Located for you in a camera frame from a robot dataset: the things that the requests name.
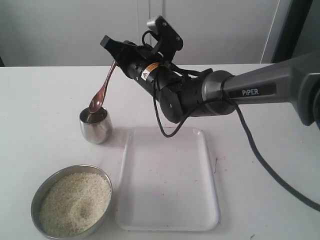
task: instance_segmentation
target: piper logo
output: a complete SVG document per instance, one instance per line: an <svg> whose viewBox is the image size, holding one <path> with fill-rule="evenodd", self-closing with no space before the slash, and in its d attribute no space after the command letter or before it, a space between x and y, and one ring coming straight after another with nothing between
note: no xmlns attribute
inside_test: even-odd
<svg viewBox="0 0 320 240"><path fill-rule="evenodd" d="M255 96L255 95L259 95L257 88L242 90L242 96Z"/></svg>

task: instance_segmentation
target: copper spoon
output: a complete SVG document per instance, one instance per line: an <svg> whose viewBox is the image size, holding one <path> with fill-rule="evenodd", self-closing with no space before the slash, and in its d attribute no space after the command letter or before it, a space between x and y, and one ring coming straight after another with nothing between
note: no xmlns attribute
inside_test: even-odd
<svg viewBox="0 0 320 240"><path fill-rule="evenodd" d="M114 72L116 66L117 66L116 61L113 61L112 65L110 67L110 70L106 76L106 79L104 81L104 84L102 85L100 90L92 98L90 105L89 105L89 112L91 114L94 114L95 112L97 112L101 108L102 104L104 103L104 100L106 97L107 86L108 86L110 77L111 77L112 73Z"/></svg>

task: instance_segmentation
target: bowl rim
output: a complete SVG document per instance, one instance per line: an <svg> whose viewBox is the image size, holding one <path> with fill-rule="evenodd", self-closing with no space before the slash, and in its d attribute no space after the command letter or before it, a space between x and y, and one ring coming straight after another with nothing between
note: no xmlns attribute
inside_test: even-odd
<svg viewBox="0 0 320 240"><path fill-rule="evenodd" d="M56 237L56 236L51 236L49 234L47 234L46 232L44 232L40 226L38 226L38 224L35 223L35 216L34 216L34 208L35 208L35 201L36 201L36 196L40 193L40 190L56 175L60 174L61 172L63 171L66 171L68 169L71 169L71 168L75 168L75 167L88 167L88 168L94 168L98 171L100 171L101 173L103 173L103 175L106 177L107 179L107 182L108 184L110 185L110 200L109 200L109 203L104 211L104 213L101 215L101 217L91 226L89 227L88 229L80 232L79 234L77 235L73 235L73 236L66 236L66 237ZM49 176L37 189L37 191L35 192L33 198L32 198L32 202L31 202L31 219L32 219L32 222L33 222L33 225L36 227L36 229L42 234L44 235L45 237L47 238L50 238L50 239L56 239L56 240L71 240L73 238L77 238L79 237L80 235L86 233L86 232L89 232L92 228L95 227L95 225L105 216L105 214L108 213L109 209L110 209L110 205L111 205L111 198L112 198L112 195L113 195L113 187L112 187L112 183L111 183L111 180L109 178L109 176L106 174L105 171L103 171L101 168L97 167L97 166L93 166L93 165L88 165L88 164L77 164L77 165L72 165L72 166L67 166L65 168L62 168L60 170L58 170L57 172L53 173L51 176Z"/></svg>

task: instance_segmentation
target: cup rim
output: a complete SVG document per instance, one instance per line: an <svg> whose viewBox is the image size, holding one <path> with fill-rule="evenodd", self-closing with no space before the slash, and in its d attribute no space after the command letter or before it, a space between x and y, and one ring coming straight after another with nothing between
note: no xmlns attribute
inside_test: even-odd
<svg viewBox="0 0 320 240"><path fill-rule="evenodd" d="M105 115L105 117L104 117L103 119L101 119L100 121L97 121L97 122L93 122L93 123L88 123L88 122L83 121L83 120L81 119L81 114L82 114L84 111L86 111L86 110L89 109L89 107L86 107L86 108L83 109L83 110L80 112L80 114L79 114L79 120L80 120L80 122L81 122L82 124L85 124L85 125L95 125L95 124L101 123L103 120L105 120L105 119L109 116L108 110L107 110L104 106L102 106L101 108L106 112L106 115Z"/></svg>

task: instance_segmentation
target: metal cup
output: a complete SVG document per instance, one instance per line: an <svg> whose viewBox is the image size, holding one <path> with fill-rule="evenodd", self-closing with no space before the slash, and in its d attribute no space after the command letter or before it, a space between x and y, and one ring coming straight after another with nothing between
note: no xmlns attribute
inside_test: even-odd
<svg viewBox="0 0 320 240"><path fill-rule="evenodd" d="M90 143L101 144L112 134L111 119L104 107L95 113L90 113L87 107L80 113L79 119L82 135Z"/></svg>

